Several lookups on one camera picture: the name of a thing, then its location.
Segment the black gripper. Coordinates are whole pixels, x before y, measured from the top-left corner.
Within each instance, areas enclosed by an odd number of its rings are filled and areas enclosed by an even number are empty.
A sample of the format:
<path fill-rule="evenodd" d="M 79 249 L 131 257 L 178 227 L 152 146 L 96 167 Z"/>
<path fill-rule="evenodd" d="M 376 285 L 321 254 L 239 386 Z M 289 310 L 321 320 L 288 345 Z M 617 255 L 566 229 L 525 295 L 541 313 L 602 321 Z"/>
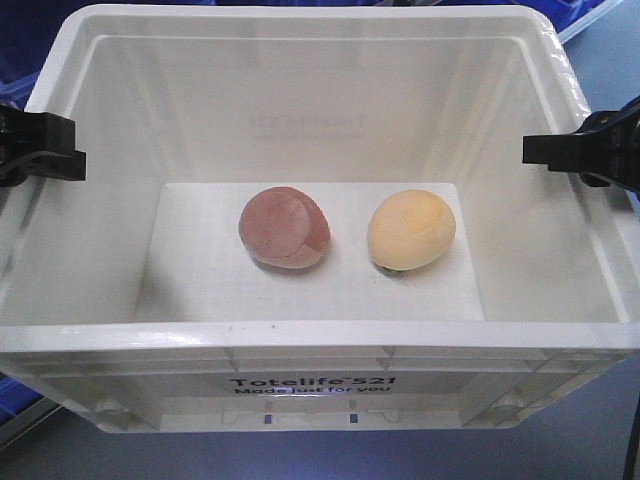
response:
<path fill-rule="evenodd" d="M 522 162 L 576 174 L 589 187 L 638 192 L 639 97 L 620 110 L 592 113 L 572 133 L 525 136 Z"/>

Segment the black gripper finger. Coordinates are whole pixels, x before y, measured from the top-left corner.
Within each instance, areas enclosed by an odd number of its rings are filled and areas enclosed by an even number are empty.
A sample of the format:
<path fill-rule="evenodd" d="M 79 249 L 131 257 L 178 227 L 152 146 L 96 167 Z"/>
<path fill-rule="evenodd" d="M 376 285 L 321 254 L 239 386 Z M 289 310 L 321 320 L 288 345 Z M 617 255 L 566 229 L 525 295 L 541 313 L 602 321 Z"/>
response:
<path fill-rule="evenodd" d="M 30 176 L 64 181 L 86 179 L 86 153 L 32 152 L 1 164 L 1 186 L 16 187 Z"/>
<path fill-rule="evenodd" d="M 10 153 L 73 153 L 75 122 L 49 112 L 1 106 L 1 145 Z"/>

